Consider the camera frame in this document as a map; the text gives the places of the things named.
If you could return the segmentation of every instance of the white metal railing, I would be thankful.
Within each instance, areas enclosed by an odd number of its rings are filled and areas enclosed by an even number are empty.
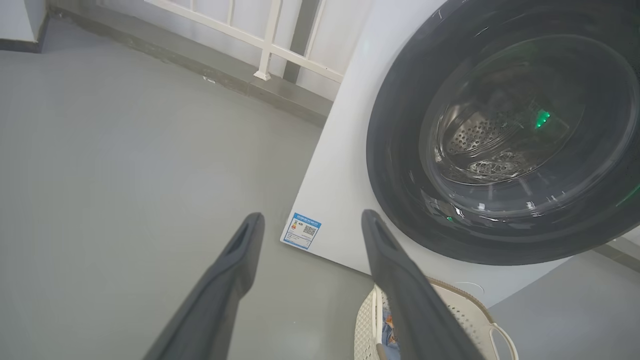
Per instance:
[[[305,55],[298,55],[291,50],[285,49],[273,43],[273,39],[276,35],[276,28],[278,27],[278,20],[280,19],[280,9],[282,7],[282,0],[271,0],[271,8],[269,9],[269,18],[267,20],[267,28],[264,33],[264,38],[256,37],[253,34],[249,34],[246,31],[243,31],[239,28],[235,28],[231,25],[231,20],[234,15],[234,0],[229,0],[229,9],[227,12],[227,22],[218,21],[216,19],[212,19],[202,13],[196,12],[194,7],[195,0],[191,0],[189,4],[189,8],[173,3],[169,0],[145,0],[147,3],[158,6],[159,8],[165,9],[169,12],[175,13],[187,19],[191,19],[195,22],[199,22],[205,26],[209,26],[212,29],[218,30],[224,34],[232,36],[238,40],[242,40],[247,44],[253,45],[255,47],[259,47],[262,49],[262,55],[260,56],[260,66],[258,67],[258,71],[254,74],[254,76],[261,78],[263,80],[268,80],[269,76],[269,61],[271,59],[271,54],[276,54],[285,60],[289,60],[292,63],[298,64],[301,67],[309,69],[313,72],[316,72],[326,78],[334,80],[338,83],[342,82],[342,74],[339,74],[335,70],[329,69],[328,67],[317,63],[315,61],[309,60],[309,54],[311,53],[311,49],[314,45],[314,40],[316,39],[316,33],[318,30],[318,25],[320,23],[320,19],[324,10],[324,3],[326,0],[320,0],[320,4],[318,6],[318,11],[316,14],[316,18],[314,20],[314,25],[312,28],[311,36],[309,38],[309,44],[307,46],[307,50],[305,51]]]

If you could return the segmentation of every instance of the perforated plastic basket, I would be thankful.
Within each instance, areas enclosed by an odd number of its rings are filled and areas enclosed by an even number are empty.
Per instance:
[[[511,358],[518,360],[518,352],[509,335],[491,318],[487,309],[473,296],[435,279],[429,282],[442,301],[487,360],[499,360],[493,332],[497,331],[506,340]],[[375,285],[364,300],[356,318],[355,338],[353,345],[354,360],[380,360],[378,354],[384,354],[382,346],[382,305],[387,296]]]

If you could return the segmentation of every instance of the clothes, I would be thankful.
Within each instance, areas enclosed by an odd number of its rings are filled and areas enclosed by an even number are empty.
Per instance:
[[[388,360],[400,360],[400,344],[394,334],[394,322],[391,311],[387,307],[382,309],[382,345]]]

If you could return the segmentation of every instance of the white washing machine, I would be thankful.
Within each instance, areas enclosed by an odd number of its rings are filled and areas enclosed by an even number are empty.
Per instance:
[[[377,1],[281,241],[369,274],[373,209],[426,275],[492,306],[635,227],[627,3]]]

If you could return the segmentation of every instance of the round black door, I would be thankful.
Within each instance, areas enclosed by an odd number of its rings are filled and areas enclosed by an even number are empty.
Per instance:
[[[571,256],[640,222],[640,10],[449,0],[406,44],[367,134],[400,230],[472,263]]]

